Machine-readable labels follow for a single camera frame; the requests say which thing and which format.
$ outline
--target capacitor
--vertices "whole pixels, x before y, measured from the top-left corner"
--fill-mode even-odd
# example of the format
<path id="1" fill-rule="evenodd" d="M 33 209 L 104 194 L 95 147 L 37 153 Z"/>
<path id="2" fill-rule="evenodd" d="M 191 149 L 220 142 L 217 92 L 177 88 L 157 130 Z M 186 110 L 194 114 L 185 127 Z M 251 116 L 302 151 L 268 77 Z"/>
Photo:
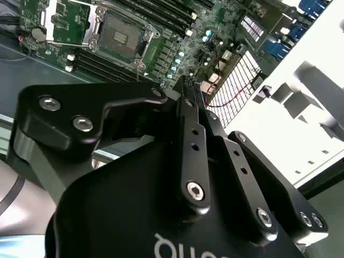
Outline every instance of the capacitor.
<path id="1" fill-rule="evenodd" d="M 205 32 L 205 34 L 206 34 L 208 37 L 210 37 L 213 33 L 212 33 L 211 30 L 207 30 L 207 31 Z"/>

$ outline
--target silver screw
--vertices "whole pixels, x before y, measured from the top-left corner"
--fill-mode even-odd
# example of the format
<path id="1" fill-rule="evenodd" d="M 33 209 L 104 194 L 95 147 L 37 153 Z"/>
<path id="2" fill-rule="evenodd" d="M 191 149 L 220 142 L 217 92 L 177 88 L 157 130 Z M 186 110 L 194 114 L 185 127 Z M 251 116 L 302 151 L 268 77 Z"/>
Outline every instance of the silver screw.
<path id="1" fill-rule="evenodd" d="M 204 192 L 203 192 L 202 187 L 200 187 L 200 185 L 195 182 L 189 182 L 187 184 L 187 190 L 189 194 L 191 195 L 191 197 L 195 200 L 202 200 L 204 197 Z"/>
<path id="2" fill-rule="evenodd" d="M 306 214 L 304 214 L 302 211 L 300 212 L 302 221 L 308 226 L 311 227 L 312 226 L 312 221 L 309 219 L 309 217 L 307 217 Z"/>
<path id="3" fill-rule="evenodd" d="M 44 97 L 39 99 L 39 105 L 41 108 L 48 111 L 57 111 L 61 108 L 61 104 L 57 99 Z"/>
<path id="4" fill-rule="evenodd" d="M 73 125 L 76 129 L 82 132 L 89 132 L 93 129 L 93 124 L 90 119 L 86 117 L 76 117 L 73 119 Z"/>
<path id="5" fill-rule="evenodd" d="M 260 221 L 265 225 L 265 227 L 272 227 L 273 222 L 271 221 L 271 218 L 267 212 L 261 208 L 257 209 L 257 215 L 260 219 Z"/>
<path id="6" fill-rule="evenodd" d="M 185 99 L 185 102 L 187 103 L 188 106 L 193 107 L 194 105 L 189 101 L 187 98 Z"/>
<path id="7" fill-rule="evenodd" d="M 209 116 L 214 120 L 217 119 L 217 116 L 213 112 L 209 112 Z"/>
<path id="8" fill-rule="evenodd" d="M 156 89 L 152 88 L 152 92 L 156 94 L 158 97 L 161 97 L 161 93 L 158 92 Z"/>
<path id="9" fill-rule="evenodd" d="M 243 136 L 243 134 L 241 134 L 241 133 L 239 133 L 239 138 L 240 138 L 243 142 L 246 141 L 246 137 Z"/>
<path id="10" fill-rule="evenodd" d="M 317 215 L 315 215 L 314 213 L 312 213 L 312 218 L 313 218 L 314 221 L 318 224 L 319 227 L 324 227 L 324 224 L 321 222 L 321 220 L 318 218 Z"/>

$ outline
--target red wire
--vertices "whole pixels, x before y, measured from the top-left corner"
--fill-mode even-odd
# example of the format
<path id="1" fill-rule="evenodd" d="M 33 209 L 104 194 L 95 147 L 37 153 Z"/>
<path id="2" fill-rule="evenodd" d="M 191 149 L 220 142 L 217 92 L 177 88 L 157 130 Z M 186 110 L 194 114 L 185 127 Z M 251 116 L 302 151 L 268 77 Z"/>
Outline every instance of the red wire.
<path id="1" fill-rule="evenodd" d="M 219 64 L 220 62 L 219 62 L 219 56 L 217 55 L 217 52 L 216 52 L 216 51 L 215 51 L 215 54 L 216 54 L 217 67 L 218 67 L 219 73 L 218 73 L 217 79 L 216 79 L 216 80 L 209 86 L 209 88 L 207 89 L 206 95 L 205 95 L 205 97 L 204 97 L 204 103 L 205 103 L 207 106 L 211 107 L 211 108 L 222 108 L 222 107 L 228 105 L 228 104 L 229 104 L 230 102 L 232 102 L 233 100 L 235 100 L 235 99 L 238 97 L 238 95 L 239 95 L 245 88 L 247 88 L 247 86 L 250 85 L 251 82 L 247 83 L 241 90 L 239 90 L 239 92 L 238 92 L 237 94 L 235 94 L 235 96 L 234 96 L 230 101 L 226 102 L 225 104 L 222 104 L 222 105 L 220 105 L 220 106 L 212 106 L 212 105 L 208 104 L 208 102 L 206 101 L 206 97 L 208 96 L 208 92 L 209 92 L 209 90 L 211 89 L 211 87 L 220 79 L 220 64 Z"/>

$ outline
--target cpu socket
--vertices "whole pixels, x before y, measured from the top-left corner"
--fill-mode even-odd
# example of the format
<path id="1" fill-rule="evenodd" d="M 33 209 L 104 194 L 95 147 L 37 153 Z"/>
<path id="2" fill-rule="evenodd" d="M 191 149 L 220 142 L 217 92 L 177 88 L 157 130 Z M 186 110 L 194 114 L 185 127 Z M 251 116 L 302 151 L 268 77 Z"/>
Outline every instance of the cpu socket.
<path id="1" fill-rule="evenodd" d="M 148 46 L 160 33 L 139 17 L 118 10 L 113 4 L 97 7 L 88 46 L 107 59 L 145 70 L 143 59 Z"/>

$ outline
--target metal mesh grille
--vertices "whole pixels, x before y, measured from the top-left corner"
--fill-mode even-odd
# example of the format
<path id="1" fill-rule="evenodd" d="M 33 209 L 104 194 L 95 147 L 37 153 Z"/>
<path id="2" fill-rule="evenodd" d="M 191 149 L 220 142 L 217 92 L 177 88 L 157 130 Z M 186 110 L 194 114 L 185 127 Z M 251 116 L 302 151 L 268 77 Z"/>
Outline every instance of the metal mesh grille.
<path id="1" fill-rule="evenodd" d="M 254 92 L 251 81 L 260 70 L 256 61 L 247 51 L 210 101 L 210 106 L 221 106 L 208 106 L 207 109 L 219 117 L 224 128 L 229 125 Z"/>

